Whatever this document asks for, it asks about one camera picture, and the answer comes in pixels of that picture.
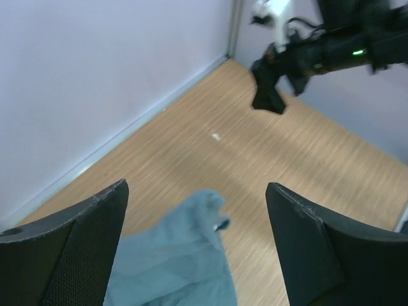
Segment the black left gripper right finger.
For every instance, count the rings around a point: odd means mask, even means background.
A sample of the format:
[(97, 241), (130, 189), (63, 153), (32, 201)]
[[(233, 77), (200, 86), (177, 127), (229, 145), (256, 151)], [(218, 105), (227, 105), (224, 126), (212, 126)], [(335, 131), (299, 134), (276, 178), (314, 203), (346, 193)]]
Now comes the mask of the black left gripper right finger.
[(407, 305), (407, 234), (356, 221), (276, 182), (266, 204), (290, 305)]

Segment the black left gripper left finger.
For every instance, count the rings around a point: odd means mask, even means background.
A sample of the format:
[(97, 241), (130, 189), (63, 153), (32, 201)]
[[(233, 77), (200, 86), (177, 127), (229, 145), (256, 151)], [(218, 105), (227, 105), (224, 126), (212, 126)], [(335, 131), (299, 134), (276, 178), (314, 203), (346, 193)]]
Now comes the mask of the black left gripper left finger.
[(102, 305), (128, 184), (1, 233), (1, 305)]

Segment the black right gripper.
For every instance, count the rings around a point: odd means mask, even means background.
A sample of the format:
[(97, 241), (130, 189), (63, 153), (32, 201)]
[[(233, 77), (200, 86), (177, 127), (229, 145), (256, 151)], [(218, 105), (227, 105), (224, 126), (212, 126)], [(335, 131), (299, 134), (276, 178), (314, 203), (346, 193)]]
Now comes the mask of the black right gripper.
[(277, 49), (276, 42), (269, 44), (262, 57), (251, 66), (256, 84), (253, 109), (283, 114), (286, 104), (276, 89), (281, 77), (288, 79), (293, 94), (299, 96), (312, 77), (327, 74), (327, 41), (323, 31), (315, 31), (306, 38), (301, 38), (296, 31), (289, 36), (283, 51)]

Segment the blue-grey t shirt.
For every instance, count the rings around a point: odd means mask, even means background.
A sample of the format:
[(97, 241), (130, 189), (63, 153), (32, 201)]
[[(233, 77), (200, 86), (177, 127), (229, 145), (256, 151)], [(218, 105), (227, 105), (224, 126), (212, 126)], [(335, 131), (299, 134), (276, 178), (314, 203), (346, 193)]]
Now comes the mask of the blue-grey t shirt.
[(221, 239), (230, 225), (214, 190), (189, 195), (160, 221), (119, 240), (104, 305), (237, 305)]

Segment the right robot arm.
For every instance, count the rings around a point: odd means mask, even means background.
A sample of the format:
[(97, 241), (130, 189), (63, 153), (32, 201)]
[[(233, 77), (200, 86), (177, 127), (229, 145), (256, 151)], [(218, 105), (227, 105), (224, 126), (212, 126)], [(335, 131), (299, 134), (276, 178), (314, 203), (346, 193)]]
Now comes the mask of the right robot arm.
[(253, 62), (252, 108), (282, 115), (286, 104), (276, 89), (287, 77), (295, 96), (315, 75), (369, 65), (373, 74), (407, 64), (407, 6), (389, 1), (316, 1), (322, 22), (293, 15), (292, 1), (256, 1), (253, 24), (272, 27), (275, 41)]

